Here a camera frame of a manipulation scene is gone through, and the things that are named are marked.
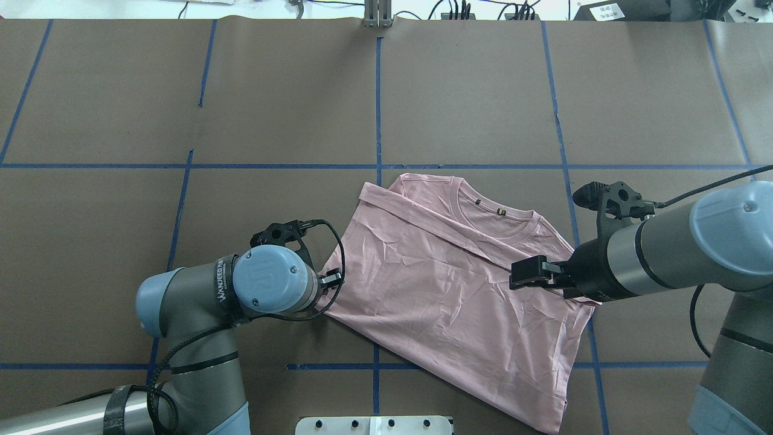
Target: folded t-shirt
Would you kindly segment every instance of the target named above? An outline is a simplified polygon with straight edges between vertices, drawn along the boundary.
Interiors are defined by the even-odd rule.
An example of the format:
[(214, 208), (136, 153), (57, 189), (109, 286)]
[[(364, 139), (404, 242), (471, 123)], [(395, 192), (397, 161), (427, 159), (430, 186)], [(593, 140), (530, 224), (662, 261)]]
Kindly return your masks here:
[[(453, 176), (366, 183), (342, 243), (346, 284), (327, 314), (546, 433), (557, 433), (589, 300), (509, 289), (511, 263), (571, 256), (535, 211)], [(324, 270), (340, 267), (336, 250)], [(329, 300), (322, 298), (318, 306)]]

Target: blue grid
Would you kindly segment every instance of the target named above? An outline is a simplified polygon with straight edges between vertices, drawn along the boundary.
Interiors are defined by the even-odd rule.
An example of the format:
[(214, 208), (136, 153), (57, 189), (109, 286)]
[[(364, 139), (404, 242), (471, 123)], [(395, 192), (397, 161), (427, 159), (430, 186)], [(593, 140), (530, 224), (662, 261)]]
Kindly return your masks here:
[[(253, 164), (253, 163), (239, 163), (239, 164), (211, 164), (211, 163), (193, 163), (193, 150), (188, 154), (186, 163), (5, 163), (5, 155), (8, 152), (15, 126), (19, 120), (19, 116), (22, 114), (22, 109), (29, 88), (32, 85), (35, 72), (40, 63), (43, 51), (46, 47), (46, 41), (48, 40), (50, 31), (53, 26), (54, 20), (49, 20), (46, 25), (46, 30), (43, 34), (36, 58), (33, 62), (32, 68), (29, 72), (29, 76), (25, 83), (25, 87), (22, 91), (17, 105), (15, 114), (13, 116), (11, 125), (9, 126), (8, 133), (3, 143), (2, 151), (0, 151), (0, 168), (2, 169), (183, 169), (185, 170), (182, 187), (180, 190), (180, 198), (178, 203), (178, 209), (175, 216), (175, 226), (172, 233), (172, 240), (169, 249), (169, 260), (167, 262), (167, 270), (171, 270), (172, 264), (175, 258), (175, 251), (177, 246), (177, 239), (179, 236), (180, 221), (182, 219), (182, 212), (185, 205), (185, 198), (187, 193), (188, 181), (190, 178), (191, 170), (206, 170), (206, 169), (309, 169), (309, 170), (375, 170), (376, 180), (379, 185), (382, 183), (383, 170), (421, 170), (421, 169), (440, 169), (440, 170), (475, 170), (475, 169), (502, 169), (502, 170), (561, 170), (564, 175), (564, 183), (567, 193), (567, 204), (569, 207), (572, 232), (574, 236), (575, 246), (580, 244), (579, 231), (577, 229), (577, 219), (574, 210), (574, 202), (571, 200), (571, 187), (570, 187), (570, 170), (748, 170), (761, 165), (752, 165), (749, 159), (748, 151), (741, 134), (741, 130), (738, 127), (735, 112), (732, 104), (730, 103), (727, 89), (724, 85), (724, 79), (717, 63), (716, 54), (714, 52), (713, 40), (711, 37), (710, 29), (706, 21), (703, 22), (704, 31), (706, 34), (707, 45), (710, 51), (710, 57), (713, 63), (713, 68), (717, 75), (717, 82), (722, 92), (725, 104), (727, 106), (730, 120), (733, 124), (734, 132), (736, 134), (739, 146), (744, 156), (745, 165), (573, 165), (567, 161), (567, 154), (564, 145), (564, 134), (561, 127), (559, 118), (559, 105), (556, 94), (556, 86), (553, 76), (553, 66), (550, 58), (550, 44), (548, 42), (547, 26), (545, 22), (541, 23), (543, 45), (545, 51), (545, 61), (547, 65), (548, 81), (550, 83), (550, 93), (553, 103), (553, 114), (555, 117), (556, 133), (558, 142), (560, 145), (561, 164), (383, 164), (382, 162), (382, 142), (381, 142), (381, 50), (383, 37), (376, 38), (376, 164)], [(217, 20), (212, 21), (209, 43), (206, 52), (206, 59), (204, 63), (202, 73), (201, 91), (199, 95), (198, 106), (202, 107), (204, 102), (204, 94), (206, 90), (206, 81), (209, 73), (209, 65), (211, 56), (213, 53), (213, 45), (216, 36)], [(588, 333), (591, 345), (592, 362), (590, 363), (575, 363), (573, 369), (592, 369), (594, 371), (594, 377), (597, 386), (598, 404), (601, 413), (601, 423), (604, 435), (609, 435), (608, 417), (606, 412), (606, 406), (604, 402), (604, 388), (601, 379), (602, 369), (637, 369), (637, 368), (705, 368), (707, 363), (705, 361), (654, 361), (654, 362), (601, 362), (598, 357), (598, 350), (596, 346), (596, 337), (594, 332), (593, 319), (588, 323)], [(155, 359), (158, 353), (158, 339), (153, 340), (151, 349), (150, 361), (148, 364), (99, 364), (99, 363), (0, 363), (0, 370), (142, 370), (148, 373), (148, 378), (155, 369)], [(288, 364), (286, 369), (289, 371), (318, 371), (318, 370), (346, 370), (346, 371), (359, 371), (370, 370), (373, 372), (373, 414), (380, 414), (380, 371), (381, 370), (421, 370), (416, 365), (411, 363), (381, 363), (380, 362), (380, 346), (373, 344), (373, 363), (327, 363), (327, 364)]]

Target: white bracket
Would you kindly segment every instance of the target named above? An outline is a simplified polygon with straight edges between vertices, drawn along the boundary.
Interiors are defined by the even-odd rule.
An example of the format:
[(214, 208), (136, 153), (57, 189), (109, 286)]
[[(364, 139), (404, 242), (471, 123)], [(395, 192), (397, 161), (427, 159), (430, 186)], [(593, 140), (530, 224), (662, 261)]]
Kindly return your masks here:
[(392, 0), (365, 0), (365, 27), (392, 27)]
[(305, 417), (295, 435), (454, 435), (453, 421), (443, 416)]

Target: label sticker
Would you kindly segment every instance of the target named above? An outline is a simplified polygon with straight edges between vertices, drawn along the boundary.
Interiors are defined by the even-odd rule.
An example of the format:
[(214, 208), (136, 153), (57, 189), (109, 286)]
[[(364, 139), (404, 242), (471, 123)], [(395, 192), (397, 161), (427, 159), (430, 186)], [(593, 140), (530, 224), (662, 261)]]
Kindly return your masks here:
[(611, 21), (613, 19), (625, 18), (625, 14), (617, 3), (596, 6), (595, 8), (590, 8), (590, 10), (596, 21)]

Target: white mounting plate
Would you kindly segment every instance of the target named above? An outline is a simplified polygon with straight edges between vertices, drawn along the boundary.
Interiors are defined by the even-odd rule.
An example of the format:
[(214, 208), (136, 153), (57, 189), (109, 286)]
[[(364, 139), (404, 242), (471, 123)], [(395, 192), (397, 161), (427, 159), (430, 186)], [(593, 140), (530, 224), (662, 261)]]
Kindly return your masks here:
[(295, 427), (295, 435), (453, 435), (452, 422), (443, 416), (305, 417)]

